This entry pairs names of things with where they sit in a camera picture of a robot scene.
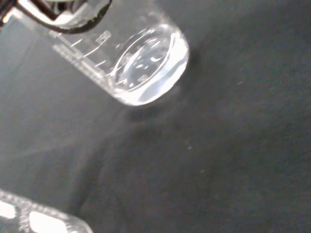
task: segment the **dark tabletop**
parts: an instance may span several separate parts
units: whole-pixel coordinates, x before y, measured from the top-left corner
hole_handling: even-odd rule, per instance
[[[161,5],[191,61],[148,108],[1,32],[0,188],[95,233],[311,232],[311,2]]]

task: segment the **clear plastic container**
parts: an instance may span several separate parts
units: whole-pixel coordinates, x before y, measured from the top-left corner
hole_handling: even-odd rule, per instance
[[[93,11],[87,7],[84,12]],[[181,77],[189,59],[182,32],[153,0],[113,0],[96,27],[77,34],[45,28],[19,10],[13,15],[127,105],[147,104],[162,96]],[[67,24],[80,21],[81,17]]]
[[[82,220],[0,189],[0,233],[92,233]]]

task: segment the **transparent plastic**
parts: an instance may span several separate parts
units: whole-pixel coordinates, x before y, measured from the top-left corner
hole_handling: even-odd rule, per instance
[[[0,189],[0,233],[92,233],[82,220]]]
[[[92,30],[51,31],[15,10],[67,61],[127,105],[150,103],[170,90],[184,72],[189,47],[180,29],[153,0],[113,0]]]

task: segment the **dark gray surface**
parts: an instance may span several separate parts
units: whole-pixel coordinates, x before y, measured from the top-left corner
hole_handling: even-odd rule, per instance
[[[148,109],[1,33],[0,187],[95,233],[310,232],[311,2],[178,2],[192,59]]]

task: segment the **gray fabric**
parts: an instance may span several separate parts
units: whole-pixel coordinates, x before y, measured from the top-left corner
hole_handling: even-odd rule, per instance
[[[95,233],[310,231],[311,3],[161,5],[192,58],[150,108],[116,102],[18,22],[1,32],[0,187]]]

